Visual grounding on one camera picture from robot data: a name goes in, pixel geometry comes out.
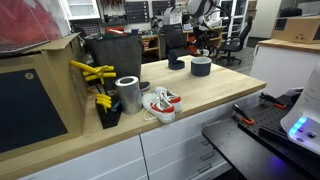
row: tool pegboard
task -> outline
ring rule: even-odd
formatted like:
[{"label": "tool pegboard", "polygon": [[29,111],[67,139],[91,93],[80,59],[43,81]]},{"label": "tool pegboard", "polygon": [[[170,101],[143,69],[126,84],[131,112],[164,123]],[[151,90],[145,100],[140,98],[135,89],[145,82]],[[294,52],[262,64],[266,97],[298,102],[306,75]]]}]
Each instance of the tool pegboard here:
[{"label": "tool pegboard", "polygon": [[128,23],[149,22],[148,1],[131,1],[124,3]]},{"label": "tool pegboard", "polygon": [[172,1],[152,1],[153,16],[163,15],[164,11],[172,6]]}]

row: floor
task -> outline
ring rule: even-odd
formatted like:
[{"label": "floor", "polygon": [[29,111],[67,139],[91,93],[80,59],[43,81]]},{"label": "floor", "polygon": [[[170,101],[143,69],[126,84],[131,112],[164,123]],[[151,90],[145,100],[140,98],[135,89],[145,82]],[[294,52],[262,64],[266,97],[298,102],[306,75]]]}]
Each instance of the floor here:
[{"label": "floor", "polygon": [[227,60],[222,60],[216,63],[217,58],[212,58],[212,62],[219,65],[226,67],[228,69],[232,69],[234,71],[240,72],[242,74],[250,75],[251,72],[251,67],[252,67],[252,62],[254,59],[254,48],[252,47],[246,47],[242,49],[240,52],[232,53],[231,56],[235,56],[238,59],[241,59],[242,62],[241,64],[238,64],[238,62],[234,62],[231,65],[227,65]]}]

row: office chair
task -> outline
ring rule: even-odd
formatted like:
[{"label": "office chair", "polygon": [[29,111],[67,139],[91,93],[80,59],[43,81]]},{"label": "office chair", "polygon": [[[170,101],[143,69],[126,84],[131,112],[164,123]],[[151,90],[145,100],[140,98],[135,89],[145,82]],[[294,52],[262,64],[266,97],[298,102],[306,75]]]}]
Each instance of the office chair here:
[{"label": "office chair", "polygon": [[166,55],[173,51],[177,57],[191,55],[192,51],[187,49],[187,41],[183,35],[181,24],[164,25],[166,41]]},{"label": "office chair", "polygon": [[248,36],[252,26],[252,16],[248,17],[247,26],[243,29],[243,31],[240,33],[239,36],[231,36],[227,37],[221,48],[219,48],[219,51],[224,51],[224,53],[228,53],[227,56],[220,56],[217,60],[221,61],[223,59],[228,60],[228,64],[230,65],[231,61],[239,61],[239,64],[241,64],[242,60],[238,59],[234,56],[231,56],[231,52],[239,52],[243,49],[244,41],[246,37]]}]

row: red fabric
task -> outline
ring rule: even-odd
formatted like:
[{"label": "red fabric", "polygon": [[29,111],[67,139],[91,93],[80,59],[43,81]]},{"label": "red fabric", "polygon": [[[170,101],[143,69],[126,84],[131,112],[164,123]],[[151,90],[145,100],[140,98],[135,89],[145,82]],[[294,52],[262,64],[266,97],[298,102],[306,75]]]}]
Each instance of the red fabric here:
[{"label": "red fabric", "polygon": [[178,103],[180,101],[181,101],[181,97],[180,96],[178,96],[176,98],[173,98],[173,99],[170,99],[170,103]]},{"label": "red fabric", "polygon": [[34,0],[35,7],[23,0],[0,1],[0,43],[53,40],[61,37],[50,12]]},{"label": "red fabric", "polygon": [[113,30],[118,30],[118,31],[124,31],[124,27],[123,26],[119,26],[119,27],[105,28],[104,32],[109,32],[112,29]]},{"label": "red fabric", "polygon": [[172,112],[174,112],[174,107],[173,106],[168,107],[168,108],[164,108],[163,110],[160,110],[160,109],[157,108],[157,106],[154,106],[152,103],[150,103],[150,107],[153,110],[161,112],[161,113],[172,113]]}]

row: shoe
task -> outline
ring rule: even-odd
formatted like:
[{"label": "shoe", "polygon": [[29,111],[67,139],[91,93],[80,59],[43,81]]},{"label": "shoe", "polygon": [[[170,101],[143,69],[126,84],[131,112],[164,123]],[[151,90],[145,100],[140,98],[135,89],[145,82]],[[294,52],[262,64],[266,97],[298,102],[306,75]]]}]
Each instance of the shoe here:
[{"label": "shoe", "polygon": [[174,107],[162,94],[146,93],[141,98],[143,107],[158,118],[162,123],[171,123],[174,121]]},{"label": "shoe", "polygon": [[159,94],[162,93],[164,98],[174,106],[174,112],[179,113],[182,111],[182,101],[181,97],[170,92],[167,88],[157,86],[154,88],[154,93]]},{"label": "shoe", "polygon": [[139,83],[139,87],[140,87],[140,91],[143,92],[143,91],[147,91],[150,89],[150,82],[146,81],[146,82],[141,82]]}]

